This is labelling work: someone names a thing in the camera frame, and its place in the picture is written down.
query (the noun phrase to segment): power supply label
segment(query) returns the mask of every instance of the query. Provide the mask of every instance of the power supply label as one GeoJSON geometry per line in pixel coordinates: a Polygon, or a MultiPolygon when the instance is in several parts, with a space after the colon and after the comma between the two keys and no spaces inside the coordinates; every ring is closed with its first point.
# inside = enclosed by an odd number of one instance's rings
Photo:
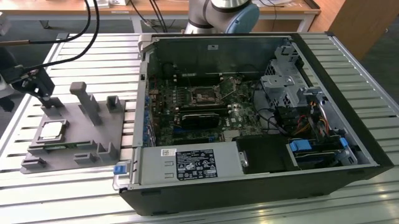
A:
{"type": "Polygon", "coordinates": [[[218,177],[214,149],[177,152],[179,181],[218,177]]]}

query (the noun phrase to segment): aluminum profile table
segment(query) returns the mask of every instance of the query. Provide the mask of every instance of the aluminum profile table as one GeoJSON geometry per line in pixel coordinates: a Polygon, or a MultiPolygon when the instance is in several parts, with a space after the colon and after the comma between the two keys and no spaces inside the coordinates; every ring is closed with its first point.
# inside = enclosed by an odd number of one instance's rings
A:
{"type": "MultiPolygon", "coordinates": [[[[112,188],[112,166],[24,175],[22,160],[40,123],[39,101],[26,96],[0,140],[0,223],[395,223],[399,222],[399,108],[335,37],[303,33],[333,80],[349,99],[397,167],[329,196],[261,203],[175,215],[142,217],[112,188]]],[[[133,156],[135,98],[139,79],[139,34],[102,34],[75,62],[48,68],[54,95],[68,94],[74,81],[87,82],[98,100],[119,95],[127,100],[122,160],[133,156]]],[[[91,35],[54,45],[47,61],[70,58],[91,35]]]]}

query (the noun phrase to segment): floor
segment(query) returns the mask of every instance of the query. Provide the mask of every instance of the floor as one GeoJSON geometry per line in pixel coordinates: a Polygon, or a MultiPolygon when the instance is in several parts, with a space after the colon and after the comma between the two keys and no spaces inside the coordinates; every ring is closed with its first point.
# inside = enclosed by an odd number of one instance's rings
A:
{"type": "MultiPolygon", "coordinates": [[[[186,27],[186,21],[166,21],[170,26],[170,32],[181,32],[186,27]]],[[[51,29],[43,29],[39,21],[14,21],[12,28],[4,37],[0,37],[0,41],[10,40],[54,40],[59,33],[79,33],[84,26],[83,21],[51,21],[51,29]]],[[[95,23],[91,24],[88,33],[94,33],[95,23]]],[[[154,32],[150,27],[143,26],[145,32],[154,32]]],[[[130,21],[102,21],[100,33],[131,33],[134,28],[130,21]]],[[[30,45],[19,47],[8,47],[18,62],[24,66],[32,66],[43,63],[43,60],[48,54],[51,45],[30,45]]],[[[365,57],[362,64],[373,74],[389,94],[399,101],[399,17],[389,28],[389,32],[381,38],[367,56],[365,57]]],[[[16,106],[12,112],[4,112],[0,109],[0,136],[4,133],[10,120],[18,105],[23,99],[22,94],[12,96],[12,101],[16,106]]]]}

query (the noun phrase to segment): table leg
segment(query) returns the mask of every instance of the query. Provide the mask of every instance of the table leg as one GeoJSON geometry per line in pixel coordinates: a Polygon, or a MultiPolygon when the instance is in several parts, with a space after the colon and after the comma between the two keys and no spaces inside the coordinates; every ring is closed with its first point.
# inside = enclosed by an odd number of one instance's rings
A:
{"type": "Polygon", "coordinates": [[[314,22],[315,14],[307,14],[305,19],[301,21],[298,32],[307,32],[310,30],[311,24],[314,22]]]}
{"type": "Polygon", "coordinates": [[[42,24],[42,27],[44,29],[48,29],[50,28],[50,24],[48,24],[48,20],[39,20],[40,24],[42,24]]]}
{"type": "Polygon", "coordinates": [[[142,19],[139,16],[133,15],[131,16],[131,21],[134,24],[134,31],[135,33],[143,33],[143,28],[142,28],[142,19]]]}

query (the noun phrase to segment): green circuit board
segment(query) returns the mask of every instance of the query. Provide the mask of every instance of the green circuit board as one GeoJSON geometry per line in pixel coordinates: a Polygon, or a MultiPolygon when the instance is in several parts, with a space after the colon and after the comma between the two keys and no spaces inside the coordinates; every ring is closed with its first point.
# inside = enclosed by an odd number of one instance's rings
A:
{"type": "Polygon", "coordinates": [[[153,108],[157,145],[225,142],[225,133],[231,130],[238,130],[242,136],[262,134],[263,128],[251,102],[253,83],[243,82],[237,75],[223,75],[223,80],[214,86],[182,87],[171,80],[159,81],[159,95],[153,108]],[[182,109],[223,105],[229,113],[219,117],[217,127],[185,130],[179,123],[182,109]]]}

